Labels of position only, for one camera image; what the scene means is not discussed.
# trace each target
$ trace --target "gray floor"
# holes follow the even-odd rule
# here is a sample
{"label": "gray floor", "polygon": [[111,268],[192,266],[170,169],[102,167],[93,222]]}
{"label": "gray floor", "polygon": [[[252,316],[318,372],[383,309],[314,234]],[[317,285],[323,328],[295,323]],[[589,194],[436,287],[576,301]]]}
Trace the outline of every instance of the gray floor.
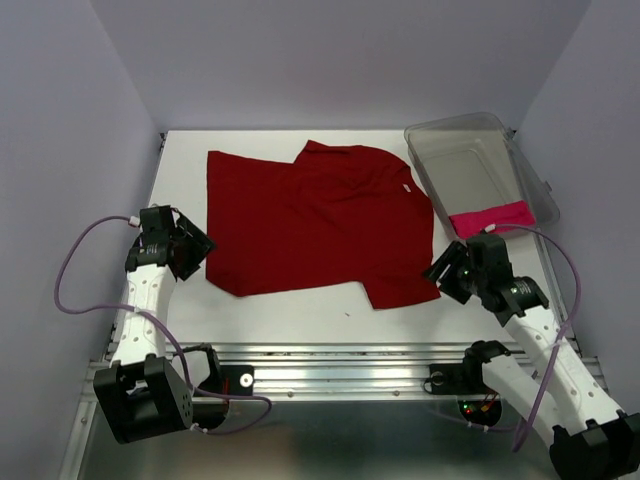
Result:
{"label": "gray floor", "polygon": [[[532,436],[483,434],[429,413],[435,402],[281,403],[259,427],[229,437],[190,432],[118,445],[98,411],[79,478],[119,479],[555,479]],[[455,412],[447,402],[442,411]],[[506,409],[501,425],[514,424]]]}

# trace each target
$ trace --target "plastic container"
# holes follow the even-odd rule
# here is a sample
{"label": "plastic container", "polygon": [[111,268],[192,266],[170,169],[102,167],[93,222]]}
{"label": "plastic container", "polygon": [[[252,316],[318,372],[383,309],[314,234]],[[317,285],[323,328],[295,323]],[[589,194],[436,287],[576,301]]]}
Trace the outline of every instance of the plastic container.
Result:
{"label": "plastic container", "polygon": [[473,113],[409,127],[409,155],[447,232],[450,215],[524,200],[536,225],[549,225],[560,212],[531,164],[500,120]]}

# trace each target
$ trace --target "gray wall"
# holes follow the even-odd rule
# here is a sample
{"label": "gray wall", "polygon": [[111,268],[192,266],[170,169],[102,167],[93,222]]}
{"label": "gray wall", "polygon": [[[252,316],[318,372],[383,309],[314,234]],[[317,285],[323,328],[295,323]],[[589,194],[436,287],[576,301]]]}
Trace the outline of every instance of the gray wall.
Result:
{"label": "gray wall", "polygon": [[92,0],[163,128],[518,126],[586,0]]}
{"label": "gray wall", "polygon": [[[518,140],[550,181],[550,229],[584,282],[576,333],[623,406],[640,410],[640,2],[594,1],[533,102]],[[573,281],[558,259],[561,284]]]}
{"label": "gray wall", "polygon": [[[54,309],[80,230],[147,198],[157,129],[86,0],[11,0],[0,13],[0,477],[57,477],[87,362],[111,315]],[[64,298],[114,300],[131,232],[108,226]]]}

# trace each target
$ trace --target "cable connector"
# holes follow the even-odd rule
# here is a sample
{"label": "cable connector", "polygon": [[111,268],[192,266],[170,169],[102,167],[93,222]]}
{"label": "cable connector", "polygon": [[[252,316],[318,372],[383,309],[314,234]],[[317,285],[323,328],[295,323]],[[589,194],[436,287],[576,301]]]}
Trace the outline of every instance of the cable connector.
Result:
{"label": "cable connector", "polygon": [[130,216],[129,221],[127,223],[129,223],[130,227],[140,228],[140,219],[136,216],[133,216],[133,215]]}

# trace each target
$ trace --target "red shirt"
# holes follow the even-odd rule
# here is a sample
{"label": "red shirt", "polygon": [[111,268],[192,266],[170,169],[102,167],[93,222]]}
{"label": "red shirt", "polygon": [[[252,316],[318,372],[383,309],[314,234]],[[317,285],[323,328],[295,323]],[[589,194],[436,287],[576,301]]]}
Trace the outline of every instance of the red shirt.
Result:
{"label": "red shirt", "polygon": [[359,281],[374,308],[438,298],[433,208],[409,166],[309,141],[294,164],[209,152],[206,277],[237,296]]}

